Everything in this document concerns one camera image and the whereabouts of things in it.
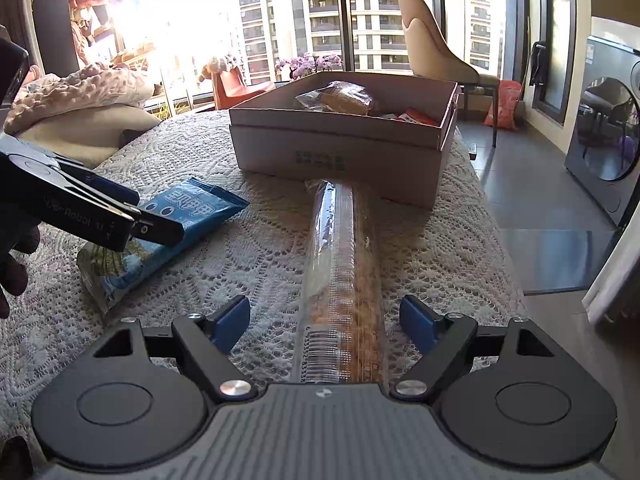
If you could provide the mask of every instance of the orange chair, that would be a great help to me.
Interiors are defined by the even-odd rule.
[[[227,110],[247,99],[276,88],[276,85],[271,81],[251,86],[245,85],[240,69],[237,66],[231,69],[230,72],[214,74],[212,82],[217,110]]]

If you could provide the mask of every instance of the white logo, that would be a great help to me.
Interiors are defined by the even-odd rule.
[[[325,399],[327,397],[331,397],[332,391],[329,388],[323,388],[322,390],[317,390],[316,395],[321,399]]]

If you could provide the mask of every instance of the red plastic bag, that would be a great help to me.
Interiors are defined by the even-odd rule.
[[[500,86],[498,87],[498,128],[516,129],[513,114],[518,105],[521,89],[522,85],[517,81],[500,81]],[[493,105],[489,108],[489,113],[482,124],[484,126],[494,125]]]

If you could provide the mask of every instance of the beige chair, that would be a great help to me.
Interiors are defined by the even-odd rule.
[[[494,142],[498,131],[498,85],[500,79],[480,74],[462,61],[442,37],[431,9],[424,0],[398,0],[402,14],[402,30],[409,54],[409,65],[415,75],[456,81],[464,89],[464,112],[468,105],[468,88],[490,88],[494,96]]]

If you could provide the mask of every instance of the washing machine door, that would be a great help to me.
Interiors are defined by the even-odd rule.
[[[619,80],[603,77],[584,90],[574,136],[593,176],[620,180],[632,171],[639,155],[638,104]]]

